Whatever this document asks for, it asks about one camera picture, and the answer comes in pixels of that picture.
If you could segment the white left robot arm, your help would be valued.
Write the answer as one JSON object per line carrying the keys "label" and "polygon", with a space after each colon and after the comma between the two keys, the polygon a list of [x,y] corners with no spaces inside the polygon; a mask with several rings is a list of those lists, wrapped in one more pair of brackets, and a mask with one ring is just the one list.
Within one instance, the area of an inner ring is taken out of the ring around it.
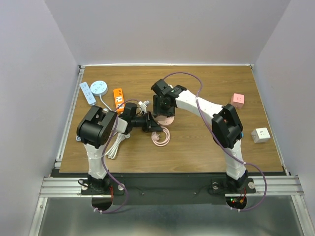
{"label": "white left robot arm", "polygon": [[115,111],[104,112],[99,106],[92,106],[77,127],[76,134],[87,152],[89,171],[87,183],[80,183],[99,194],[109,190],[110,180],[103,167],[103,151],[114,133],[127,135],[133,128],[141,128],[143,132],[161,132],[162,127],[154,120],[151,112],[136,114],[137,105],[128,102],[122,114]]}

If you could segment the pink cube adapter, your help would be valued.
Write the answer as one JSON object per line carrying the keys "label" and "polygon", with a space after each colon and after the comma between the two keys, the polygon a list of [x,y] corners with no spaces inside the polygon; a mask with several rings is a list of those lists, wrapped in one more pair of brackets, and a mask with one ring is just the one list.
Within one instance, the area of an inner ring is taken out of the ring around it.
{"label": "pink cube adapter", "polygon": [[231,98],[231,105],[237,109],[241,109],[245,103],[245,96],[243,94],[234,93]]}

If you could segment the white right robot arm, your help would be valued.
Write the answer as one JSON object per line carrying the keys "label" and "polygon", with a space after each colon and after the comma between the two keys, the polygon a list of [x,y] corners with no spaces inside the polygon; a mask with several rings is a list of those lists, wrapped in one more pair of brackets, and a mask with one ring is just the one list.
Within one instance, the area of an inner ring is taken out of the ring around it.
{"label": "white right robot arm", "polygon": [[226,161],[227,188],[237,192],[244,187],[246,167],[241,152],[243,126],[236,109],[209,102],[183,86],[171,87],[165,80],[155,82],[154,116],[174,116],[175,109],[183,109],[202,118],[210,128],[214,141],[222,148]]}

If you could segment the orange power strip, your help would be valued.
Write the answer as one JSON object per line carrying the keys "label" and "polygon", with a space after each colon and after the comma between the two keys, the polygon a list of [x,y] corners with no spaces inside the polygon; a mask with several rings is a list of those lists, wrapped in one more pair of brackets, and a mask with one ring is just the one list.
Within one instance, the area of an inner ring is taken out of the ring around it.
{"label": "orange power strip", "polygon": [[124,96],[121,88],[116,88],[113,90],[114,100],[115,100],[115,108],[118,114],[123,113],[124,111]]}

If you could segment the pink round socket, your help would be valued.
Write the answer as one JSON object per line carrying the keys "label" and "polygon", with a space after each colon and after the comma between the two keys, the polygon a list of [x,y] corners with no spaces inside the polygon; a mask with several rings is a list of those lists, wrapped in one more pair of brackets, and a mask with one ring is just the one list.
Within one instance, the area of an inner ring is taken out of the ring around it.
{"label": "pink round socket", "polygon": [[161,126],[169,126],[173,123],[175,117],[157,116],[156,121]]}

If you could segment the light blue power strip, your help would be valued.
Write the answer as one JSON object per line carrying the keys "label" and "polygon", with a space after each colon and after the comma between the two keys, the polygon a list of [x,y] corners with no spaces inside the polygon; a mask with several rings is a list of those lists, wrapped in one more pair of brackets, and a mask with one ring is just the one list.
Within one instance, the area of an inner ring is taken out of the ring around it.
{"label": "light blue power strip", "polygon": [[89,87],[89,85],[87,84],[87,82],[82,82],[79,84],[79,87],[87,101],[87,103],[90,105],[90,106],[94,106],[96,105],[96,99]]}

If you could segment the white cube adapter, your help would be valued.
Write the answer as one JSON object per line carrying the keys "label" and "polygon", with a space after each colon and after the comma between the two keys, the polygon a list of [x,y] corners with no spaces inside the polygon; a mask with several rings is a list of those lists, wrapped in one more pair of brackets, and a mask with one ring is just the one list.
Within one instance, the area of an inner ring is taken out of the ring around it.
{"label": "white cube adapter", "polygon": [[266,127],[254,129],[251,132],[251,136],[254,143],[264,143],[271,138],[269,131]]}

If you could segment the grey round socket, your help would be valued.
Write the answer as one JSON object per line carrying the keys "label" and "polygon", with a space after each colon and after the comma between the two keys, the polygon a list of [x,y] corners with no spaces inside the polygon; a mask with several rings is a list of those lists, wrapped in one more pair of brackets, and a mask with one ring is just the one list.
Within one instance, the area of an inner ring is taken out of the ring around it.
{"label": "grey round socket", "polygon": [[91,84],[90,90],[94,96],[103,96],[108,92],[108,85],[104,81],[95,81]]}

